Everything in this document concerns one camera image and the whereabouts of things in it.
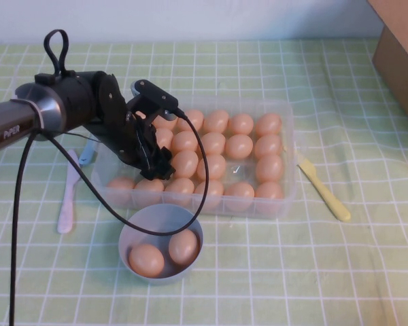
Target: clear plastic container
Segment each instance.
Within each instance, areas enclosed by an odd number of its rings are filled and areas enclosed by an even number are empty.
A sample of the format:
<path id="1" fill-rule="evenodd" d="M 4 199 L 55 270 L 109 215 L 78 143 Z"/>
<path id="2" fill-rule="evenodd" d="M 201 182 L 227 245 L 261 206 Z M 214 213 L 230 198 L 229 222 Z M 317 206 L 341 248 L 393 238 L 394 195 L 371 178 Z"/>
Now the clear plastic container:
<path id="1" fill-rule="evenodd" d="M 282 131 L 280 136 L 282 143 L 286 148 L 281 157 L 284 162 L 284 175 L 279 184 L 284 190 L 284 199 L 269 200 L 263 198 L 239 198 L 233 196 L 208 196 L 203 213 L 257 217 L 265 219 L 277 219 L 286 216 L 290 208 L 294 195 L 295 180 L 295 159 L 294 159 L 294 126 L 292 107 L 284 101 L 256 100 L 249 98 L 226 98 L 226 97 L 202 97 L 192 96 L 189 98 L 178 97 L 180 109 L 187 111 L 189 109 L 198 109 L 206 116 L 211 111 L 217 109 L 226 110 L 230 117 L 237 113 L 247 113 L 252 116 L 254 121 L 263 114 L 274 112 L 281 116 Z M 257 140 L 255 132 L 251 133 L 254 144 Z M 158 203 L 178 204 L 185 209 L 195 212 L 201 202 L 201 195 L 183 195 L 170 192 L 153 193 L 136 189 L 118 190 L 106 187 L 114 178 L 119 176 L 132 177 L 135 182 L 139 182 L 143 177 L 139 170 L 123 164 L 116 155 L 106 146 L 98 147 L 98 155 L 95 160 L 95 166 L 92 171 L 91 181 L 107 200 L 107 202 L 116 208 L 122 209 L 142 209 Z M 221 182 L 226 189 L 233 183 L 247 181 L 254 189 L 258 187 L 255 177 L 256 160 L 251 154 L 244 160 L 230 160 L 226 157 L 226 172 Z M 163 181 L 165 186 L 171 181 Z"/>

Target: grid pattern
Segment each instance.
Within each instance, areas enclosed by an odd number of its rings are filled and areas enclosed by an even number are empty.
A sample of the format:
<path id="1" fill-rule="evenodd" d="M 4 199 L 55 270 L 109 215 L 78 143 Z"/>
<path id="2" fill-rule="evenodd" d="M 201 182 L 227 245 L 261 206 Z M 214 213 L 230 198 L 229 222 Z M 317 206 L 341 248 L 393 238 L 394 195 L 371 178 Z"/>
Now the grid pattern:
<path id="1" fill-rule="evenodd" d="M 182 282 L 149 287 L 120 263 L 122 225 L 83 184 L 76 228 L 55 232 L 66 161 L 36 143 L 21 198 L 18 323 L 408 325 L 408 119 L 371 65 L 375 46 L 374 39 L 71 45 L 68 68 L 114 73 L 127 100 L 131 82 L 149 78 L 175 95 L 290 101 L 305 155 L 352 221 L 337 222 L 299 173 L 288 218 L 202 216 L 197 268 Z M 51 70 L 41 46 L 0 46 L 0 101 Z M 78 153 L 85 142 L 59 140 Z M 0 152 L 0 325 L 23 145 Z"/>

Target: black cable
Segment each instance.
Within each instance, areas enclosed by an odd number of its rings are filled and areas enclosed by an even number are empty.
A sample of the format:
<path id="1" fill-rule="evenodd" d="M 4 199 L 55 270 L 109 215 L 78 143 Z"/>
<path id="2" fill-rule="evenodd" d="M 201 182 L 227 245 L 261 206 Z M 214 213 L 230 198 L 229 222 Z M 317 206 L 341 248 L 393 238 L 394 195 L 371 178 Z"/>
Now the black cable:
<path id="1" fill-rule="evenodd" d="M 12 218 L 12 242 L 11 242 L 11 286 L 10 286 L 10 302 L 9 302 L 9 325 L 14 326 L 15 319 L 15 283 L 16 283 L 16 245 L 17 245 L 17 230 L 18 230 L 18 209 L 20 208 L 20 195 L 22 185 L 22 174 L 26 166 L 27 157 L 29 156 L 29 150 L 32 146 L 37 132 L 32 132 L 30 137 L 24 146 L 24 150 L 21 155 L 20 167 L 18 168 L 18 174 L 15 182 L 15 195 L 14 195 L 14 215 Z"/>
<path id="2" fill-rule="evenodd" d="M 30 147 L 32 146 L 33 141 L 35 140 L 35 137 L 38 134 L 44 135 L 49 141 L 53 143 L 54 146 L 57 147 L 57 149 L 67 158 L 67 160 L 70 162 L 70 164 L 75 168 L 75 170 L 78 172 L 78 174 L 81 176 L 82 180 L 85 182 L 85 184 L 89 187 L 91 192 L 97 197 L 97 199 L 101 202 L 101 204 L 119 221 L 123 222 L 125 225 L 129 226 L 130 228 L 133 228 L 137 231 L 150 234 L 153 236 L 172 236 L 174 234 L 177 234 L 185 229 L 187 229 L 189 226 L 192 225 L 193 222 L 198 218 L 199 214 L 201 213 L 201 210 L 203 209 L 203 206 L 205 204 L 205 199 L 207 198 L 207 193 L 209 190 L 209 164 L 207 162 L 207 156 L 205 155 L 204 151 L 204 146 L 203 143 L 201 142 L 201 139 L 199 137 L 199 134 L 195 127 L 193 126 L 193 123 L 187 118 L 187 116 L 184 114 L 183 111 L 177 110 L 175 114 L 185 120 L 189 127 L 192 129 L 195 137 L 197 138 L 199 149 L 201 150 L 201 153 L 203 154 L 203 161 L 204 161 L 204 168 L 205 168 L 205 187 L 204 187 L 204 192 L 203 192 L 203 198 L 201 199 L 201 203 L 192 217 L 190 221 L 182 226 L 181 228 L 175 230 L 175 231 L 170 231 L 170 232 L 154 232 L 150 230 L 143 229 L 135 224 L 130 223 L 126 219 L 124 219 L 122 216 L 117 214 L 117 212 L 110 207 L 108 203 L 104 200 L 104 198 L 98 193 L 98 191 L 95 189 L 95 187 L 92 185 L 92 183 L 89 181 L 88 177 L 83 173 L 82 169 L 77 165 L 77 163 L 74 162 L 73 158 L 67 153 L 65 148 L 52 136 L 52 134 L 46 130 L 35 130 L 30 134 L 30 137 L 24 146 L 24 151 L 21 156 L 21 161 L 20 161 L 20 166 L 18 168 L 18 175 L 16 179 L 16 184 L 15 184 L 15 195 L 14 195 L 14 214 L 12 216 L 12 240 L 11 240 L 11 280 L 10 280 L 10 307 L 9 307 L 9 325 L 14 326 L 14 320 L 15 320 L 15 288 L 16 288 L 16 252 L 17 252 L 17 230 L 18 230 L 18 209 L 20 207 L 20 194 L 21 194 L 21 185 L 22 185 L 22 176 L 24 172 L 24 168 L 26 165 L 27 157 L 29 156 L 29 150 Z"/>
<path id="3" fill-rule="evenodd" d="M 86 136 L 83 136 L 82 134 L 76 134 L 75 132 L 64 132 L 63 134 L 69 134 L 70 136 L 76 136 L 76 137 L 80 137 L 80 138 L 83 138 L 83 139 L 87 139 L 89 141 L 94 141 L 96 143 L 102 143 L 98 139 L 93 139 L 93 138 L 90 138 L 90 137 L 86 137 Z"/>

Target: plastic utensil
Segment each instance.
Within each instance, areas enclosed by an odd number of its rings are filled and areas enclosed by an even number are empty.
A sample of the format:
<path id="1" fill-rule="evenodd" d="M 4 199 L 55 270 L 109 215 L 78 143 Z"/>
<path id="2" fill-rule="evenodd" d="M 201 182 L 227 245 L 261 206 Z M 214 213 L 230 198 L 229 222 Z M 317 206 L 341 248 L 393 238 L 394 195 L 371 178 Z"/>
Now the plastic utensil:
<path id="1" fill-rule="evenodd" d="M 77 154 L 74 150 L 69 150 L 68 154 L 73 158 L 74 162 L 78 163 Z M 77 181 L 80 180 L 80 175 L 77 173 L 75 168 L 68 162 L 67 168 L 67 183 L 65 186 L 65 193 L 63 195 L 61 213 L 59 215 L 59 220 L 57 222 L 57 231 L 60 234 L 68 233 L 73 228 L 74 212 L 74 193 L 75 185 Z"/>
<path id="2" fill-rule="evenodd" d="M 80 166 L 85 166 L 91 163 L 92 157 L 94 156 L 95 152 L 95 145 L 96 143 L 94 141 L 86 142 L 86 146 L 83 148 L 83 152 L 79 157 Z"/>
<path id="3" fill-rule="evenodd" d="M 298 166 L 305 173 L 307 178 L 311 181 L 311 184 L 317 189 L 325 204 L 328 205 L 331 212 L 339 221 L 349 221 L 351 219 L 351 213 L 347 208 L 338 200 L 334 194 L 319 180 L 316 172 L 316 167 L 301 153 L 297 153 Z"/>

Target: egg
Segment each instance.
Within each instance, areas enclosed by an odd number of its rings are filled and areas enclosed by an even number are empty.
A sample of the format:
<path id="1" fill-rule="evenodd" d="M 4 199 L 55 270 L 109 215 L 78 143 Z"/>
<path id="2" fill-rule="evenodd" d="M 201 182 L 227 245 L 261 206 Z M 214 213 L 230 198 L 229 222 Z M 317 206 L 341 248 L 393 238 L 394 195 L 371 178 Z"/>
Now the egg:
<path id="1" fill-rule="evenodd" d="M 234 212 L 246 211 L 252 204 L 254 188 L 247 182 L 237 182 L 228 187 L 225 196 L 242 197 L 241 200 L 227 198 L 226 206 Z"/>
<path id="2" fill-rule="evenodd" d="M 226 162 L 222 155 L 213 154 L 207 156 L 207 163 L 209 165 L 209 179 L 220 179 L 225 174 Z M 198 178 L 205 180 L 205 166 L 204 159 L 201 159 L 197 168 Z"/>
<path id="3" fill-rule="evenodd" d="M 194 151 L 181 151 L 171 161 L 175 169 L 174 178 L 190 178 L 198 166 L 198 155 Z"/>
<path id="4" fill-rule="evenodd" d="M 233 134 L 250 134 L 254 127 L 254 120 L 249 114 L 240 113 L 232 117 L 228 129 Z"/>
<path id="5" fill-rule="evenodd" d="M 219 132 L 224 133 L 228 125 L 230 116 L 225 110 L 216 110 L 211 112 L 204 119 L 203 129 L 205 132 Z"/>
<path id="6" fill-rule="evenodd" d="M 189 118 L 190 122 L 192 122 L 195 129 L 197 131 L 200 131 L 204 123 L 203 113 L 199 110 L 187 110 L 184 113 Z M 183 119 L 178 119 L 177 127 L 181 131 L 192 131 L 192 128 L 189 126 L 186 120 L 183 120 Z"/>
<path id="7" fill-rule="evenodd" d="M 256 123 L 256 134 L 263 137 L 266 134 L 277 134 L 282 127 L 281 117 L 276 113 L 266 113 Z"/>
<path id="8" fill-rule="evenodd" d="M 165 192 L 170 192 L 173 194 L 166 194 L 166 201 L 171 204 L 176 204 L 179 206 L 186 206 L 190 202 L 189 196 L 178 196 L 181 195 L 191 195 L 195 186 L 193 182 L 188 178 L 180 178 L 173 180 L 165 189 Z"/>
<path id="9" fill-rule="evenodd" d="M 129 264 L 137 274 L 143 277 L 155 278 L 163 271 L 165 259 L 155 246 L 143 243 L 131 249 Z"/>
<path id="10" fill-rule="evenodd" d="M 256 210 L 262 214 L 275 214 L 282 207 L 279 199 L 284 197 L 283 189 L 279 183 L 267 181 L 262 183 L 256 189 L 256 198 L 264 198 L 265 200 L 256 201 Z"/>
<path id="11" fill-rule="evenodd" d="M 165 186 L 159 179 L 139 181 L 135 187 L 136 190 L 145 190 L 147 192 L 162 192 Z"/>
<path id="12" fill-rule="evenodd" d="M 175 192 L 177 194 L 193 194 L 195 186 L 190 179 L 179 178 L 172 181 L 166 187 L 166 192 Z"/>
<path id="13" fill-rule="evenodd" d="M 205 181 L 201 182 L 195 189 L 196 194 L 204 194 Z M 221 196 L 224 193 L 224 185 L 219 180 L 209 180 L 208 196 Z"/>
<path id="14" fill-rule="evenodd" d="M 267 199 L 282 199 L 284 197 L 283 189 L 279 185 L 279 183 L 267 181 L 257 187 L 256 197 Z"/>
<path id="15" fill-rule="evenodd" d="M 135 182 L 132 178 L 118 177 L 111 180 L 107 186 L 115 189 L 133 189 L 135 187 Z"/>
<path id="16" fill-rule="evenodd" d="M 147 180 L 143 179 L 137 183 L 135 190 L 145 191 L 142 193 L 133 194 L 133 199 L 138 207 L 147 207 L 157 204 L 162 199 L 162 192 L 165 186 L 159 179 Z"/>
<path id="17" fill-rule="evenodd" d="M 234 160 L 242 160 L 251 154 L 253 146 L 249 136 L 235 134 L 226 141 L 225 154 Z"/>
<path id="18" fill-rule="evenodd" d="M 198 255 L 198 239 L 195 233 L 185 229 L 174 234 L 169 240 L 169 255 L 178 265 L 190 265 Z"/>
<path id="19" fill-rule="evenodd" d="M 177 124 L 177 117 L 174 120 L 166 120 L 165 118 L 161 116 L 157 116 L 156 119 L 153 120 L 152 125 L 156 127 L 157 129 L 159 128 L 165 128 L 169 130 L 173 130 L 175 125 Z"/>
<path id="20" fill-rule="evenodd" d="M 201 182 L 195 189 L 196 194 L 204 194 L 205 181 Z M 207 198 L 203 206 L 203 212 L 208 212 L 215 209 L 222 199 L 224 193 L 224 186 L 219 180 L 209 180 L 209 189 L 207 191 Z M 201 203 L 201 197 L 195 198 L 195 204 L 198 206 Z"/>
<path id="21" fill-rule="evenodd" d="M 174 137 L 172 131 L 166 128 L 159 128 L 156 130 L 157 145 L 160 148 L 166 147 L 171 149 L 172 138 Z"/>
<path id="22" fill-rule="evenodd" d="M 206 155 L 222 154 L 225 147 L 225 136 L 219 132 L 209 132 L 201 137 Z"/>
<path id="23" fill-rule="evenodd" d="M 257 140 L 254 147 L 254 155 L 257 160 L 269 154 L 281 154 L 283 145 L 281 137 L 277 134 L 267 134 Z"/>
<path id="24" fill-rule="evenodd" d="M 106 199 L 112 206 L 125 207 L 131 203 L 131 192 L 135 187 L 133 179 L 128 177 L 117 177 L 111 180 L 107 187 L 111 190 L 106 192 Z"/>
<path id="25" fill-rule="evenodd" d="M 279 155 L 266 155 L 257 162 L 256 178 L 260 183 L 266 181 L 279 181 L 283 173 L 283 160 Z"/>
<path id="26" fill-rule="evenodd" d="M 174 153 L 179 151 L 196 151 L 198 141 L 192 131 L 181 131 L 172 138 L 171 149 Z"/>

